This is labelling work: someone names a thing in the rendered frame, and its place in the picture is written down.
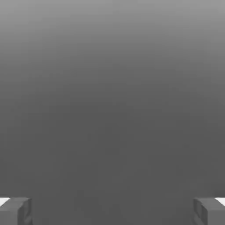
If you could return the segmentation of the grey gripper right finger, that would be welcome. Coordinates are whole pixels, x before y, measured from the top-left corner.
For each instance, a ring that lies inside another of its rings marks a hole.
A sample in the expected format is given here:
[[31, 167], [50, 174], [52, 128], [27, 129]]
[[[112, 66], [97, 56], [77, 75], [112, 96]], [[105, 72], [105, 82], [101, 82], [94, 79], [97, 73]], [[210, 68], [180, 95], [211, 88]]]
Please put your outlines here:
[[194, 198], [192, 225], [225, 225], [225, 197]]

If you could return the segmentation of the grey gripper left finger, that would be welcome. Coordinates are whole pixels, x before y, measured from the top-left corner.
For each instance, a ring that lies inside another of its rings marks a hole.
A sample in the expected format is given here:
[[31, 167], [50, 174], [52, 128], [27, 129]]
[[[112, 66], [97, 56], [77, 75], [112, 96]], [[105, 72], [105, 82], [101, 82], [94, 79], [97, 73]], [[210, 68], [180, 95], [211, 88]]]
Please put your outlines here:
[[0, 197], [0, 225], [33, 225], [32, 199]]

